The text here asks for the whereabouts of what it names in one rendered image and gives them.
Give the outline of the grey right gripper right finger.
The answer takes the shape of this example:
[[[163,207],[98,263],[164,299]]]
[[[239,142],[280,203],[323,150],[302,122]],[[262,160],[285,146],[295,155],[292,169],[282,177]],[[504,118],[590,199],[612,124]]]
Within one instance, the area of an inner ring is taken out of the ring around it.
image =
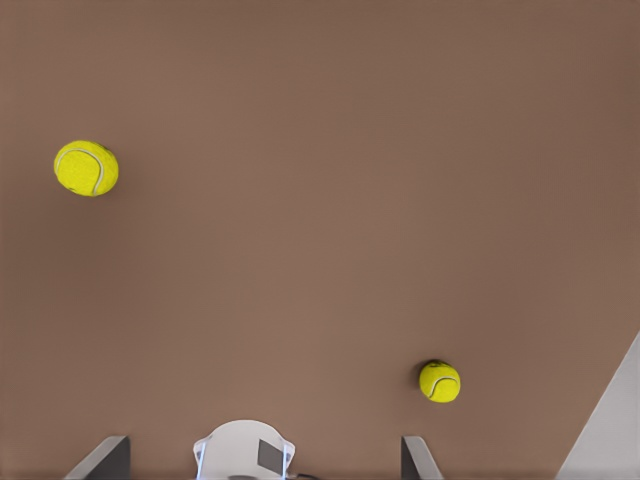
[[[401,438],[401,480],[444,480],[431,451],[420,436]]]

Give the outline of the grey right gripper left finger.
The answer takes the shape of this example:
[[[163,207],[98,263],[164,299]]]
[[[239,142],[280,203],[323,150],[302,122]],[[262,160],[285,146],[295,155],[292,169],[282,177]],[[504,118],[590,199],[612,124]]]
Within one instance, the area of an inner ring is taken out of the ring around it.
[[[131,480],[131,441],[109,436],[87,454],[63,480]]]

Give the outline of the small yellow tennis ball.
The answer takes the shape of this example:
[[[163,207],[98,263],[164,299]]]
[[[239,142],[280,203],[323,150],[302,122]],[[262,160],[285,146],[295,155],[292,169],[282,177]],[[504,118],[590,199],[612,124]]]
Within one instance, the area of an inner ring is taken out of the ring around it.
[[[418,384],[422,394],[435,403],[452,402],[461,391],[458,371],[440,360],[431,360],[422,367]]]

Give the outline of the large yellow tennis ball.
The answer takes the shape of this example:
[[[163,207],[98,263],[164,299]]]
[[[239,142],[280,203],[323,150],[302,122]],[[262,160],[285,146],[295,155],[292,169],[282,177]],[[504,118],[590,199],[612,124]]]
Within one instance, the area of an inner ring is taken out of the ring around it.
[[[114,188],[119,164],[107,147],[89,140],[64,145],[54,160],[54,173],[61,185],[85,197],[97,197]]]

